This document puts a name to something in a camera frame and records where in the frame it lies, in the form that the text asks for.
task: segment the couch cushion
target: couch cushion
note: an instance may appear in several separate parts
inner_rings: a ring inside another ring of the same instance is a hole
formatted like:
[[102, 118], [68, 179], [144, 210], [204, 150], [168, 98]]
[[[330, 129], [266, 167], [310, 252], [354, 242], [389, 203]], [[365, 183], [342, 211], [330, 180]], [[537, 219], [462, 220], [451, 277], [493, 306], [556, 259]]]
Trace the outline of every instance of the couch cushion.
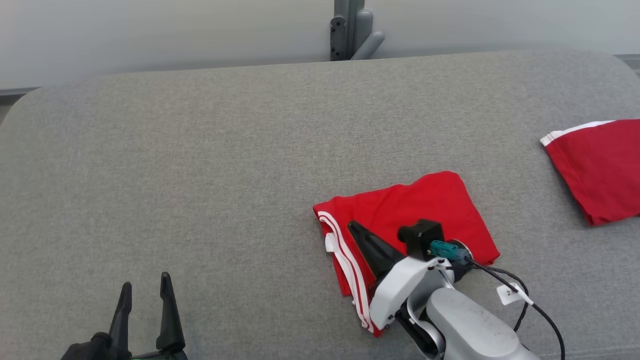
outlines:
[[[640, 218], [590, 228], [538, 139], [640, 117], [640, 80], [582, 51], [516, 51], [146, 72], [49, 86], [0, 126], [0, 348], [56, 359], [108, 331], [133, 283], [129, 344], [159, 334], [169, 271], [193, 359], [416, 359], [342, 298], [312, 205], [460, 174], [570, 358], [640, 355]], [[459, 289], [513, 324], [498, 284]], [[556, 337], [531, 311], [520, 337]]]

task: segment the red cloth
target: red cloth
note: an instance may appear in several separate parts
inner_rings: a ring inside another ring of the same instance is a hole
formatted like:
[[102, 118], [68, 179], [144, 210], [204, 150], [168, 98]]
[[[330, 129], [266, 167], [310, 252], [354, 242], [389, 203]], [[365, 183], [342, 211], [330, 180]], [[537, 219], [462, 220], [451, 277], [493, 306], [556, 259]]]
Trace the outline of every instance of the red cloth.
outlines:
[[333, 253], [340, 290], [344, 296], [353, 296], [362, 326], [375, 336], [382, 333], [369, 317], [373, 296], [369, 287], [375, 278], [347, 229], [350, 221], [356, 220], [403, 254], [406, 246], [397, 239], [398, 229], [423, 218], [440, 222], [445, 238], [462, 241], [480, 263], [492, 264], [500, 256], [462, 179], [453, 172], [429, 174], [411, 185], [334, 197], [315, 205], [314, 212], [327, 251]]
[[590, 225], [640, 214], [640, 119], [592, 122], [540, 141]]

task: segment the white wall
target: white wall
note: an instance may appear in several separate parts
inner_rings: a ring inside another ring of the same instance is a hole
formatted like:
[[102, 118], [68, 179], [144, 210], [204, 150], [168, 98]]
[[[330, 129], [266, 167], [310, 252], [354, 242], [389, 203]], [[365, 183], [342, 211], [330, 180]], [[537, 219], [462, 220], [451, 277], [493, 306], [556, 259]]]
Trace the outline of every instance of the white wall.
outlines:
[[366, 0], [375, 57], [570, 46], [640, 53], [639, 0]]
[[332, 0], [0, 0], [0, 89], [328, 58]]
[[[377, 58], [568, 45], [640, 53], [639, 0], [366, 0]], [[0, 89], [328, 59], [332, 0], [0, 0]]]

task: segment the cable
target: cable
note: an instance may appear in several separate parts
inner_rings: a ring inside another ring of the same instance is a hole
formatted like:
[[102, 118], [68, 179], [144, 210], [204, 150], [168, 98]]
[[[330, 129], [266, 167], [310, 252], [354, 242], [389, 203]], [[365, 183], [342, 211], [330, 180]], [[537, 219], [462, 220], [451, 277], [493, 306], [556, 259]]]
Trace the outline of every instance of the cable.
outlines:
[[[527, 294], [527, 296], [529, 296], [529, 289], [527, 289], [527, 285], [524, 284], [524, 281], [522, 281], [521, 278], [513, 275], [512, 273], [508, 272], [507, 270], [503, 270], [503, 269], [499, 269], [499, 268], [494, 268], [492, 266], [486, 266], [487, 269], [495, 271], [495, 272], [499, 272], [501, 274], [507, 275], [508, 277], [514, 279], [515, 281], [520, 283], [520, 287], [524, 290], [524, 293]], [[522, 312], [520, 313], [520, 317], [518, 317], [518, 321], [516, 322], [516, 325], [513, 327], [513, 331], [518, 331], [518, 329], [520, 328], [520, 325], [522, 324], [522, 320], [524, 319], [524, 316], [527, 314], [527, 307], [529, 306], [529, 303], [525, 302], [524, 306], [522, 306]]]
[[554, 323], [554, 321], [551, 320], [551, 317], [549, 317], [549, 315], [547, 315], [546, 312], [544, 312], [542, 309], [540, 309], [540, 306], [538, 306], [533, 301], [531, 301], [531, 299], [529, 298], [528, 295], [523, 294], [524, 290], [520, 291], [520, 290], [516, 289], [515, 286], [511, 285], [507, 280], [501, 278], [498, 274], [496, 274], [492, 270], [490, 270], [490, 269], [486, 268], [485, 266], [479, 264], [478, 262], [474, 261], [471, 257], [466, 256], [465, 259], [468, 262], [470, 262], [473, 265], [475, 265], [476, 267], [478, 267], [480, 270], [483, 270], [487, 274], [489, 274], [489, 275], [493, 276], [494, 278], [496, 278], [502, 284], [505, 284], [509, 289], [511, 289], [511, 291], [513, 291], [513, 292], [517, 293], [518, 295], [520, 295], [520, 297], [522, 297], [527, 303], [529, 303], [529, 305], [531, 305], [531, 307], [533, 307], [537, 312], [540, 313], [540, 315], [542, 315], [542, 317], [545, 318], [545, 320], [549, 323], [549, 325], [551, 325], [551, 328], [553, 328], [554, 332], [556, 333], [556, 336], [558, 338], [558, 343], [560, 344], [560, 360], [564, 360], [564, 357], [565, 357], [564, 340], [562, 339], [562, 334], [560, 334], [560, 330], [558, 330], [558, 327], [556, 326], [556, 323]]

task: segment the metal bracket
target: metal bracket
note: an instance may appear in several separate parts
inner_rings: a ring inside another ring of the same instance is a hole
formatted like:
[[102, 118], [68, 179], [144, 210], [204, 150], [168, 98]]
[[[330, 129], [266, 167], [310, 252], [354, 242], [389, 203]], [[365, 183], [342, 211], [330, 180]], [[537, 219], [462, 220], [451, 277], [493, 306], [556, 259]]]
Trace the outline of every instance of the metal bracket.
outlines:
[[331, 61], [368, 59], [385, 39], [373, 32], [373, 13], [364, 9], [364, 0], [334, 0], [330, 31]]
[[331, 60], [339, 61], [347, 60], [347, 22], [343, 17], [336, 16], [331, 19], [331, 34], [329, 39], [331, 40]]

